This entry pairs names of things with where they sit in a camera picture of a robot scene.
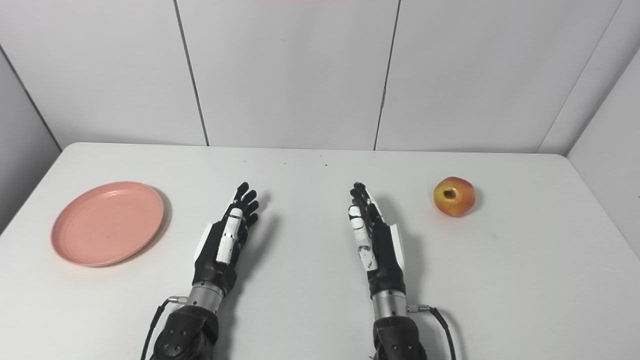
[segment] white table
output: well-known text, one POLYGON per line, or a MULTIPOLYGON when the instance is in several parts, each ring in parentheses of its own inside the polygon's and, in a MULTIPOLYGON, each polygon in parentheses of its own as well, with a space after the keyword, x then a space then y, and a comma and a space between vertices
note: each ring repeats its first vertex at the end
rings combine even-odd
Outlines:
MULTIPOLYGON (((372 307, 346 214, 354 181, 399 223, 408 301, 441 309, 460 359, 640 354, 640 261, 560 156, 79 143, 0 237, 2 358, 138 359, 156 306, 188 293, 204 225, 242 181, 258 191, 261 218, 221 307, 216 359, 373 354, 372 307), (447 176, 479 190, 471 214, 447 217, 432 204, 447 176), (159 239, 105 268, 58 258, 49 238, 58 213, 119 180, 163 194, 169 221, 159 239)), ((448 359, 435 320, 414 319, 429 360, 448 359)))

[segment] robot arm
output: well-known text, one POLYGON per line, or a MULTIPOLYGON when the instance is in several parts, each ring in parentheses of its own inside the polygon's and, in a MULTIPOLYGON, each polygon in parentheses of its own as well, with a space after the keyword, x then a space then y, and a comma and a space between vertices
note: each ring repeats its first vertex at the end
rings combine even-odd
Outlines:
POLYGON ((167 318, 154 345, 154 360, 213 358, 219 335, 218 307, 236 283, 240 251, 249 228, 258 221, 256 193, 248 190, 249 184, 240 185, 222 219, 211 226, 195 261, 191 293, 186 300, 181 298, 185 305, 167 318))
POLYGON ((418 327, 407 317, 404 256, 397 227, 385 223, 364 184, 355 183, 351 196, 349 219, 373 301, 374 359, 426 360, 418 327))

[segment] white wall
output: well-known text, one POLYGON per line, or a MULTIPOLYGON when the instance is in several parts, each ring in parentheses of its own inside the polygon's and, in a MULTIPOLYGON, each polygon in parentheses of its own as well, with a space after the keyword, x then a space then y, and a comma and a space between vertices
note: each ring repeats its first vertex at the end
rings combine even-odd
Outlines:
POLYGON ((569 160, 640 256, 640 54, 611 90, 569 160))
POLYGON ((373 148, 397 0, 179 7, 211 145, 373 148))
POLYGON ((387 79, 398 4, 4 0, 0 43, 63 147, 560 154, 640 44, 639 0, 404 0, 387 79))
POLYGON ((0 233, 59 153, 0 53, 0 233))
MULTIPOLYGON (((602 49, 604 71, 588 76, 610 79, 640 39, 638 2, 625 2, 635 4, 621 6, 623 29, 608 36, 620 46, 602 49)), ((378 149, 536 152, 575 85, 588 99, 606 87, 577 82, 619 4, 403 0, 378 149)), ((576 117, 580 128, 581 114, 562 121, 576 117)), ((569 146, 568 133, 551 148, 569 146)))
POLYGON ((62 147, 205 143, 171 0, 3 0, 0 44, 62 147))

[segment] pink plate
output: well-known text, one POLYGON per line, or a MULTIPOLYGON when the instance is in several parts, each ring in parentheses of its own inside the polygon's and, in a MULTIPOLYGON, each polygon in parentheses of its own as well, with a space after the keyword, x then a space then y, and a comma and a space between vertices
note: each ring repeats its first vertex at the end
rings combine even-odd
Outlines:
POLYGON ((150 186, 133 181, 98 186, 58 215, 51 231, 53 249, 73 264, 117 263, 154 237, 163 212, 162 199, 150 186))

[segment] red apple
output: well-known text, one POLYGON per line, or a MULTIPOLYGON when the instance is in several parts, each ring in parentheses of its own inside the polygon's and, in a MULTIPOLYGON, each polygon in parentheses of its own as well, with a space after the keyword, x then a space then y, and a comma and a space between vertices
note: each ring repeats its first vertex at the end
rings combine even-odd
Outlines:
POLYGON ((450 176, 433 189, 433 202, 443 213, 461 217, 476 203, 476 191, 470 182, 450 176))

